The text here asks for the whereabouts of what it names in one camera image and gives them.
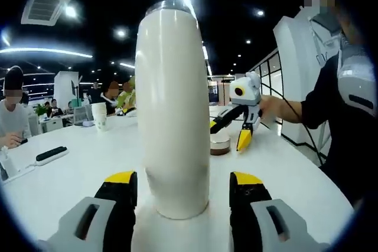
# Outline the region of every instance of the cable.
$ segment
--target cable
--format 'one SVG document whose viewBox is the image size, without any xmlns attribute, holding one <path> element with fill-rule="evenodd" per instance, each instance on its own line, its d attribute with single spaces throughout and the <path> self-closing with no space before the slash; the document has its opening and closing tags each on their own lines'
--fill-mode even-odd
<svg viewBox="0 0 378 252">
<path fill-rule="evenodd" d="M 295 115 L 297 116 L 298 120 L 299 120 L 299 121 L 302 121 L 302 119 L 301 119 L 301 117 L 299 116 L 299 114 L 294 110 L 294 108 L 289 104 L 289 102 L 287 101 L 287 99 L 286 99 L 283 95 L 281 95 L 280 93 L 278 93 L 275 89 L 269 87 L 267 84 L 264 84 L 263 82 L 261 82 L 261 85 L 263 85 L 263 86 L 265 86 L 265 87 L 268 87 L 269 89 L 271 89 L 272 91 L 274 91 L 276 94 L 280 95 L 280 96 L 282 97 L 282 99 L 283 99 L 283 100 L 288 104 L 288 106 L 291 108 L 291 110 L 295 113 Z M 320 164 L 323 165 L 324 163 L 323 163 L 323 161 L 321 160 L 320 153 L 319 153 L 319 151 L 318 151 L 318 149 L 317 149 L 317 147 L 316 147 L 316 145 L 315 145 L 315 142 L 314 142 L 314 140 L 313 140 L 313 138 L 312 138 L 312 136 L 311 136 L 311 133 L 309 132 L 307 126 L 305 126 L 303 123 L 302 123 L 302 125 L 303 125 L 304 128 L 306 129 L 306 131 L 307 131 L 307 133 L 308 133 L 308 136 L 309 136 L 309 138 L 311 139 L 312 144 L 314 145 L 314 149 L 315 149 L 315 151 L 316 151 L 316 153 L 317 153 L 317 156 L 318 156 L 318 159 L 319 159 L 319 161 L 320 161 Z"/>
</svg>

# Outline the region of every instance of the round table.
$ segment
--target round table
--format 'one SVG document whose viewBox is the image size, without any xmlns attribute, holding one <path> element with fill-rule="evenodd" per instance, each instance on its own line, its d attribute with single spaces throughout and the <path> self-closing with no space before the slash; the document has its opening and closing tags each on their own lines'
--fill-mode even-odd
<svg viewBox="0 0 378 252">
<path fill-rule="evenodd" d="M 215 116 L 220 107 L 210 107 Z M 142 164 L 143 148 L 136 117 L 109 117 L 110 130 L 95 127 L 55 130 L 10 150 L 20 168 L 42 152 L 66 146 L 69 154 L 4 186 L 5 196 L 31 237 L 46 240 L 60 217 L 84 197 L 93 197 L 109 175 L 138 172 L 138 206 L 132 251 L 230 251 L 229 176 L 232 171 L 260 178 L 273 199 L 280 198 L 306 222 L 319 243 L 332 243 L 353 209 L 341 191 L 301 152 L 260 125 L 249 148 L 236 152 L 242 122 L 227 127 L 232 151 L 212 156 L 206 210 L 189 220 L 169 220 L 154 209 Z"/>
</svg>

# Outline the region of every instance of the hand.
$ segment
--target hand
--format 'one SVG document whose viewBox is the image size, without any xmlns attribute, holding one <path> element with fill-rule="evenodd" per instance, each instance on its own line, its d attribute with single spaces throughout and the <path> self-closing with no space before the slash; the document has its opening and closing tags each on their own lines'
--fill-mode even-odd
<svg viewBox="0 0 378 252">
<path fill-rule="evenodd" d="M 8 149 L 16 148 L 21 143 L 22 139 L 19 133 L 7 133 L 5 137 L 0 138 L 0 145 L 7 146 Z"/>
<path fill-rule="evenodd" d="M 271 115 L 277 116 L 279 113 L 280 99 L 273 96 L 261 96 L 260 109 L 262 110 L 262 118 L 267 118 Z"/>
</svg>

